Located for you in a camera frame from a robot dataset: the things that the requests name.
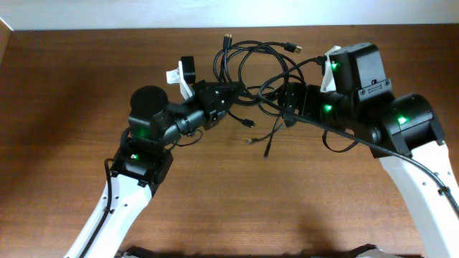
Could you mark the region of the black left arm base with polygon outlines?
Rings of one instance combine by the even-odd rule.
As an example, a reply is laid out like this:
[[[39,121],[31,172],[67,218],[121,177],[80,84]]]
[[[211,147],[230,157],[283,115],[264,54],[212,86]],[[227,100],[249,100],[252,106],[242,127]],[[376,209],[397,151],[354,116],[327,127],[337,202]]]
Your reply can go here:
[[[118,250],[115,254],[115,258],[159,258],[160,256],[159,253],[137,246],[131,246],[125,250]]]

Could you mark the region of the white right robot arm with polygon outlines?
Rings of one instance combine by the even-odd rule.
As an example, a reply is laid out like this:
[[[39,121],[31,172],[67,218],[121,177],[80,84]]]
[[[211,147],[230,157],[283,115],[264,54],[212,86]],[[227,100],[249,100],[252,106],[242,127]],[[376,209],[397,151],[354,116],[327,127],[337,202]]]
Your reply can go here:
[[[351,130],[401,193],[429,257],[458,255],[458,182],[445,132],[427,99],[396,97],[379,49],[364,42],[333,47],[323,59],[321,85],[289,84],[279,99],[285,121]]]

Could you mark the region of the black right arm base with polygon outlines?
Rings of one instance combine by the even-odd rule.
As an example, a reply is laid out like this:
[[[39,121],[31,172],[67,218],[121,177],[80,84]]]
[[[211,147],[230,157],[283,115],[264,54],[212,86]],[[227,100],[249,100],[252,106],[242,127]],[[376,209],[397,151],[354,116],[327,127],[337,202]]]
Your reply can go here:
[[[378,249],[376,245],[365,244],[346,252],[345,258],[392,258],[391,254]]]

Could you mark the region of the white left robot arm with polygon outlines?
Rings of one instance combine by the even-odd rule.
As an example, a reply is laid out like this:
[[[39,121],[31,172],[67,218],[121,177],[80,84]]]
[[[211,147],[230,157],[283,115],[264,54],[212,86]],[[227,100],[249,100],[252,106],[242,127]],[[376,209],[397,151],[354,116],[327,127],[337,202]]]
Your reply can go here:
[[[241,82],[202,80],[193,84],[194,95],[179,104],[169,102],[157,86],[136,90],[120,147],[104,161],[103,193],[67,257],[114,257],[164,182],[181,138],[216,126],[245,88]]]

